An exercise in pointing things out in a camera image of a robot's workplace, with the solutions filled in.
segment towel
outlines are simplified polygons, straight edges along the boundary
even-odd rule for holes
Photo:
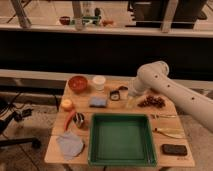
[[[65,160],[76,157],[83,149],[84,143],[72,132],[65,132],[56,139]]]

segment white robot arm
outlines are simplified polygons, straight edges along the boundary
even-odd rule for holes
[[[213,132],[213,100],[177,84],[167,77],[168,73],[169,67],[163,61],[142,65],[130,82],[129,96],[141,95],[147,88],[153,88]]]

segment paper cup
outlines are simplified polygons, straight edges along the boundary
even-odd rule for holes
[[[104,76],[97,75],[93,77],[92,82],[96,90],[103,90],[106,83],[106,78]]]

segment green tray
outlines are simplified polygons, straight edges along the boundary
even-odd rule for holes
[[[94,114],[88,162],[93,166],[156,166],[148,118],[141,114]]]

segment brown bowl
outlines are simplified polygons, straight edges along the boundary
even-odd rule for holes
[[[81,93],[87,89],[88,81],[84,76],[76,75],[69,79],[69,88],[75,93]]]
[[[62,25],[69,25],[70,24],[70,17],[69,16],[62,16],[59,19]]]

